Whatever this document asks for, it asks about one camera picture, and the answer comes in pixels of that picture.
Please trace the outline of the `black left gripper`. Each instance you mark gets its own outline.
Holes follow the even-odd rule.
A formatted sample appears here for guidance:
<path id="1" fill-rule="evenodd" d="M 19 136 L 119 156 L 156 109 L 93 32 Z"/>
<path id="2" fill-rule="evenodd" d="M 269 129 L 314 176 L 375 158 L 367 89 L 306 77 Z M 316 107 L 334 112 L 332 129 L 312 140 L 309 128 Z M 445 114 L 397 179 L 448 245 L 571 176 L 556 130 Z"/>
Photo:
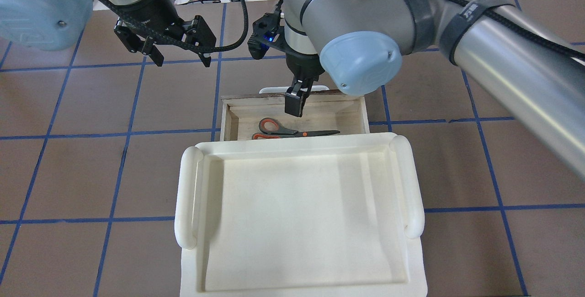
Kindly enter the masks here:
<path id="1" fill-rule="evenodd" d="M 119 17 L 114 32 L 128 51 L 146 55 L 156 66 L 162 67 L 164 56 L 157 45 L 179 42 L 185 44 L 184 49 L 188 51 L 195 48 L 194 53 L 202 64 L 206 68 L 211 66 L 211 51 L 217 37 L 202 16 L 183 20 L 171 0 L 138 0 L 115 8 Z"/>

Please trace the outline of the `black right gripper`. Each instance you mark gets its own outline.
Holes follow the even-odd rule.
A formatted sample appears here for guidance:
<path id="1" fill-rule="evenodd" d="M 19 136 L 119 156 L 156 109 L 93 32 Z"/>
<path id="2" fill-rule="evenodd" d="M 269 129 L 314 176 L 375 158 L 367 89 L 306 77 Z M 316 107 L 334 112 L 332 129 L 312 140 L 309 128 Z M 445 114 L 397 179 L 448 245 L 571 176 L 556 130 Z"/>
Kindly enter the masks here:
<path id="1" fill-rule="evenodd" d="M 302 117 L 313 84 L 324 74 L 324 68 L 306 33 L 287 22 L 282 5 L 283 1 L 278 0 L 272 12 L 266 12 L 253 23 L 247 46 L 255 60 L 263 59 L 269 49 L 285 53 L 295 81 L 284 93 L 285 113 Z"/>

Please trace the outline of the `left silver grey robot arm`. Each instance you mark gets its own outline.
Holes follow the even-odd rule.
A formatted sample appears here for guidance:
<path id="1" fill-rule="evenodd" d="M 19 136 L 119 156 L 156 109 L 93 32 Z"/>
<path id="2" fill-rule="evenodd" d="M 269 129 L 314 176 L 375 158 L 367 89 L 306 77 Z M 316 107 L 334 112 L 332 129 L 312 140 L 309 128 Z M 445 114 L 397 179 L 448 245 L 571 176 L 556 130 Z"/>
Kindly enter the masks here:
<path id="1" fill-rule="evenodd" d="M 148 56 L 157 66 L 157 45 L 186 43 L 209 67 L 216 37 L 202 16 L 182 19 L 173 0 L 106 0 L 118 14 L 113 32 L 127 51 Z M 71 47 L 88 23 L 94 0 L 0 0 L 1 37 L 42 51 Z"/>

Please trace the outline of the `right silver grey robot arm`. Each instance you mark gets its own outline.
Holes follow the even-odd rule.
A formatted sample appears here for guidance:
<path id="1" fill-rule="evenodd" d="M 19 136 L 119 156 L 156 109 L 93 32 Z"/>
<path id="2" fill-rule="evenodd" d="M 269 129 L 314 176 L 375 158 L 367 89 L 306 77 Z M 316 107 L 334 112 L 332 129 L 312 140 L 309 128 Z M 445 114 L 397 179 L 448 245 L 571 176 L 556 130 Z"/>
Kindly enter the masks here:
<path id="1" fill-rule="evenodd" d="M 388 83 L 403 56 L 436 46 L 584 176 L 584 54 L 508 0 L 280 0 L 247 44 L 255 59 L 286 53 L 285 111 L 297 117 L 323 72 L 362 96 Z"/>

